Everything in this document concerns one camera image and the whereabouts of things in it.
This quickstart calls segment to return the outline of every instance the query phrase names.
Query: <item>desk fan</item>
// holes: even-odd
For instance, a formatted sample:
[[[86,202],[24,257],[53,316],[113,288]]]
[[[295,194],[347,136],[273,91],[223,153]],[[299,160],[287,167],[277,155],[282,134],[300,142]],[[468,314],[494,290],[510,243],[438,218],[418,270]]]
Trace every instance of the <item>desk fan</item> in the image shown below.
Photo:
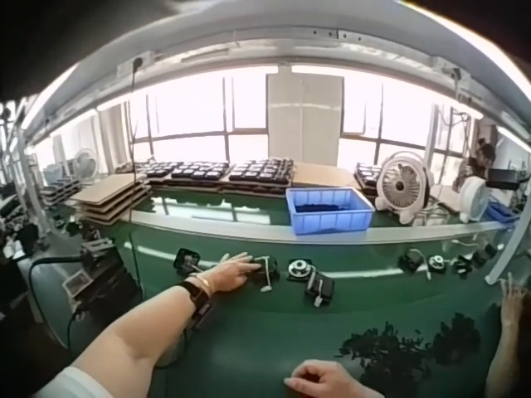
[[[409,224],[427,206],[432,185],[433,176],[420,156],[397,152],[382,165],[374,204],[377,210],[396,212],[401,224]]]
[[[489,205],[490,189],[483,178],[465,179],[459,191],[459,219],[461,222],[479,221]]]

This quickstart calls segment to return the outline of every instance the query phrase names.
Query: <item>blue plastic crate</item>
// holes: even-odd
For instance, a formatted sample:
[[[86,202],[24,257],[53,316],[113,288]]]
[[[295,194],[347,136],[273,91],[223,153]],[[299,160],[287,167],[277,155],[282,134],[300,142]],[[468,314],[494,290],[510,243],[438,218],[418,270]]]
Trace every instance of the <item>blue plastic crate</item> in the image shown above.
[[[506,205],[502,205],[498,201],[491,201],[487,206],[486,213],[491,219],[503,223],[513,222],[520,218],[520,214],[515,213]]]
[[[365,231],[373,218],[374,207],[352,188],[289,188],[285,197],[296,235]],[[344,210],[297,212],[296,207],[303,205],[335,205]]]

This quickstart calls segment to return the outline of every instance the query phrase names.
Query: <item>window frame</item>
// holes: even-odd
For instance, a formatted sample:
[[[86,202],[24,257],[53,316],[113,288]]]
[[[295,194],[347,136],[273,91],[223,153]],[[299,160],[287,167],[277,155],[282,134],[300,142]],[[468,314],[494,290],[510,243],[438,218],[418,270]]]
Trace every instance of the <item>window frame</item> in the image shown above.
[[[180,138],[198,138],[198,137],[216,137],[216,136],[222,136],[224,137],[224,144],[225,144],[225,156],[228,162],[231,161],[230,157],[230,151],[229,151],[229,137],[231,136],[237,136],[237,135],[267,135],[269,136],[269,107],[267,106],[269,104],[269,78],[270,74],[265,73],[265,127],[264,128],[236,128],[233,126],[232,130],[228,128],[228,120],[229,120],[229,113],[231,114],[231,120],[232,124],[234,125],[236,110],[235,110],[235,103],[234,103],[234,86],[232,82],[231,76],[223,76],[222,81],[222,90],[223,90],[223,130],[222,131],[205,131],[201,133],[181,133],[181,134],[171,134],[166,135],[163,137],[154,137],[152,134],[152,126],[151,123],[155,123],[155,125],[159,124],[158,121],[158,109],[157,109],[157,100],[156,97],[153,101],[149,101],[149,96],[151,94],[146,94],[146,119],[148,122],[148,137],[142,137],[142,138],[136,138],[135,140],[132,139],[132,136],[130,134],[131,132],[131,111],[129,106],[129,101],[126,103],[126,115],[125,115],[125,127],[128,130],[128,137],[129,145],[127,146],[129,148],[130,153],[130,147],[133,144],[136,143],[149,143],[150,153],[151,156],[156,156],[153,150],[153,143],[154,142],[160,142],[160,141],[170,141],[170,140],[178,140]],[[231,90],[232,95],[228,95],[227,91]]]
[[[382,88],[381,88],[382,95],[380,97],[381,98],[381,102],[380,102],[380,118],[379,118],[379,125],[378,125],[378,136],[376,138],[370,138],[370,137],[365,137],[364,136],[365,128],[367,126],[367,106],[365,106],[364,110],[363,110],[363,131],[361,131],[361,132],[345,132],[344,131],[345,88],[346,88],[345,78],[343,78],[342,93],[341,93],[342,94],[341,95],[341,123],[340,123],[341,131],[339,133],[339,138],[346,138],[346,139],[352,139],[352,140],[375,143],[376,147],[375,147],[375,150],[374,150],[373,164],[378,164],[378,160],[379,160],[379,156],[380,156],[380,147],[383,144],[395,145],[395,146],[404,148],[404,150],[407,150],[407,149],[420,149],[420,150],[427,151],[430,137],[434,133],[439,133],[440,110],[439,110],[439,106],[437,104],[434,104],[433,105],[434,109],[431,112],[431,122],[430,122],[430,126],[431,126],[430,128],[432,129],[432,131],[428,131],[427,140],[426,140],[426,146],[422,146],[422,145],[418,145],[418,144],[414,144],[414,143],[404,143],[402,141],[396,141],[396,140],[383,138],[382,137],[383,101],[385,100],[383,85],[382,85]],[[434,146],[434,148],[432,149],[432,151],[433,151],[432,153],[438,153],[438,154],[441,154],[441,155],[444,156],[443,170],[444,170],[444,166],[446,165],[446,159],[449,156],[456,157],[456,158],[464,158],[465,156],[468,156],[468,154],[466,153],[467,145],[465,143],[463,144],[463,150],[462,150],[461,153],[459,153],[457,151],[451,151],[449,149],[450,141],[451,141],[451,135],[452,135],[452,127],[453,127],[452,126],[453,125],[453,113],[452,112],[450,114],[449,125],[450,126],[449,126],[449,131],[448,131],[448,137],[446,139],[446,148],[445,149],[438,149],[438,148],[435,148],[435,146]],[[465,126],[465,131],[468,133],[469,139],[470,139],[470,135],[473,134],[473,131],[472,131],[472,126],[473,125],[474,125],[474,120],[470,116],[470,118],[466,122],[466,126]],[[430,159],[430,162],[429,162],[430,164],[428,164],[429,167],[431,167],[432,158],[433,158],[432,156],[429,157],[429,159]]]

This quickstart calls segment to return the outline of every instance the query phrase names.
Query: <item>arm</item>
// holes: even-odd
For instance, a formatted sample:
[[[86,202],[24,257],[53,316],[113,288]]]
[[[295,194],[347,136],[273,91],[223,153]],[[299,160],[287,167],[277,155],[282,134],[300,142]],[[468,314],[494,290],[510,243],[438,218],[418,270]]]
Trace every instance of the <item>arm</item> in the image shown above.
[[[518,375],[519,320],[527,291],[514,284],[511,273],[501,281],[501,288],[501,337],[487,374],[485,398],[507,396]]]
[[[230,291],[246,282],[259,265],[242,254],[187,280],[208,294]],[[74,361],[113,396],[146,396],[153,367],[177,341],[195,306],[186,289],[175,286],[140,304],[109,325]]]

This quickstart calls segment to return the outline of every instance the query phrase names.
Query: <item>electronic component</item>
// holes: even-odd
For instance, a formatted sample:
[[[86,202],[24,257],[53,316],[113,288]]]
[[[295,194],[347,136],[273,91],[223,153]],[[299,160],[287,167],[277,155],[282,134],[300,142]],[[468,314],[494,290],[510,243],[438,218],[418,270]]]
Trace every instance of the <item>electronic component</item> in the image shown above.
[[[291,260],[288,265],[288,280],[294,282],[306,282],[313,269],[312,260]]]
[[[195,251],[181,248],[175,256],[173,267],[177,270],[177,274],[186,278],[192,272],[202,272],[199,268],[199,260],[201,256]]]
[[[454,269],[454,272],[458,274],[462,279],[465,279],[466,276],[472,272],[473,264],[472,260],[467,259],[462,255],[458,255],[451,261],[451,265]]]
[[[308,295],[314,303],[314,307],[319,308],[321,305],[328,305],[334,296],[335,281],[327,276],[324,276],[316,269],[312,269],[306,284],[306,295]]]
[[[270,292],[273,289],[273,283],[280,279],[280,273],[277,267],[276,258],[271,255],[255,257],[252,261],[261,267],[249,274],[249,278],[255,283],[261,285],[262,293]]]
[[[490,168],[487,171],[487,188],[497,188],[505,191],[516,191],[522,182],[526,181],[525,176],[517,170],[505,170],[501,168]]]
[[[492,245],[487,245],[483,248],[483,250],[485,251],[485,253],[489,256],[489,258],[493,259],[497,254],[498,254],[498,249],[496,249],[494,246]]]
[[[428,259],[428,268],[435,274],[444,274],[446,272],[446,261],[441,255],[433,255]]]
[[[425,263],[424,255],[417,249],[408,249],[398,257],[398,268],[406,274],[414,274]]]

